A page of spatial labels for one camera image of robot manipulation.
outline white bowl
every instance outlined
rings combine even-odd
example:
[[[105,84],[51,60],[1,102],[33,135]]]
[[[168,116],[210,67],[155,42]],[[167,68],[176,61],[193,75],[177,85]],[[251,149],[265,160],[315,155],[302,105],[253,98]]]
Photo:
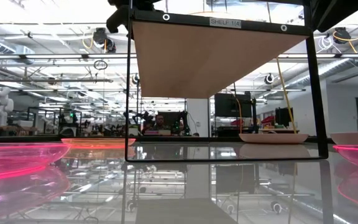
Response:
[[[332,133],[331,139],[338,145],[358,145],[358,133]]]

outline humanoid robot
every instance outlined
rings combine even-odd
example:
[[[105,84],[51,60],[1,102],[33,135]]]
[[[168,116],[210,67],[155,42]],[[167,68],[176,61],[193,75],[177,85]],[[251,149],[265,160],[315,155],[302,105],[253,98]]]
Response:
[[[13,111],[13,100],[8,97],[10,92],[9,87],[0,87],[0,126],[7,124],[7,114]]]

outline white plate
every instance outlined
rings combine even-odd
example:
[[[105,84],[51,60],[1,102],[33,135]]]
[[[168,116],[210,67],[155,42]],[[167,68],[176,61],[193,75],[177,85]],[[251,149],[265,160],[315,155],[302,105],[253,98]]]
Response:
[[[338,145],[358,145],[358,133],[332,133],[331,139]]]
[[[257,144],[301,144],[308,134],[239,134],[246,143]]]

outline shelf label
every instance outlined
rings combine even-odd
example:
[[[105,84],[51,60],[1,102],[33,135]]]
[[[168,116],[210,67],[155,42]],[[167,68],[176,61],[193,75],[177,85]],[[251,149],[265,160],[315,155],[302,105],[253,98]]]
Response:
[[[235,19],[209,18],[209,25],[216,27],[229,27],[241,29],[241,21]]]

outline shelf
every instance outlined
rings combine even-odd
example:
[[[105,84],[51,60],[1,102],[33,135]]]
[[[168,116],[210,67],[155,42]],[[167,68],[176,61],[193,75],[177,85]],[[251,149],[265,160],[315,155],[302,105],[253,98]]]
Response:
[[[135,11],[132,20],[143,97],[209,98],[312,34],[161,12]]]

